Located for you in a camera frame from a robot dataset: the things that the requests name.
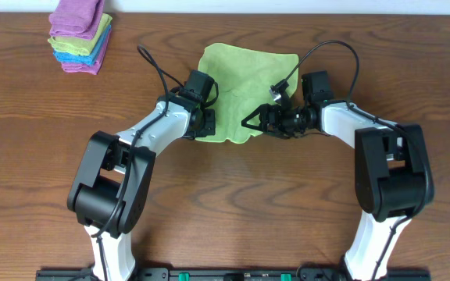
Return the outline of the light green microfiber cloth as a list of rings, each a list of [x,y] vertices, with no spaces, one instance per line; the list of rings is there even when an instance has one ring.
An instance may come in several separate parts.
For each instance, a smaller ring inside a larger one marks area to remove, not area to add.
[[[243,127],[241,121],[260,105],[274,103],[270,87],[287,77],[298,61],[296,54],[254,51],[224,43],[207,46],[198,70],[218,83],[218,88],[210,93],[210,98],[217,98],[211,106],[215,110],[216,132],[196,140],[243,144],[260,135],[260,131]]]

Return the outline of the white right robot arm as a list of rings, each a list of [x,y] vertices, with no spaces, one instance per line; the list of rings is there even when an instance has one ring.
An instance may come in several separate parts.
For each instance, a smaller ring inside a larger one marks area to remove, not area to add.
[[[302,75],[303,104],[293,107],[282,80],[270,88],[274,104],[260,105],[243,127],[289,139],[317,130],[355,152],[355,193],[362,209],[351,247],[333,280],[393,280],[387,269],[404,228],[434,196],[423,131],[373,116],[350,101],[337,100],[325,71]]]

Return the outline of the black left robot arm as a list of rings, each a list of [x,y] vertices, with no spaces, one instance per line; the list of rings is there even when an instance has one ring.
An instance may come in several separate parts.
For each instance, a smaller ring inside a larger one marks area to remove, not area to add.
[[[193,70],[184,85],[166,90],[155,109],[128,130],[94,133],[67,208],[91,238],[93,280],[129,280],[136,268],[130,233],[144,210],[156,157],[173,141],[215,133],[212,92],[218,83]]]

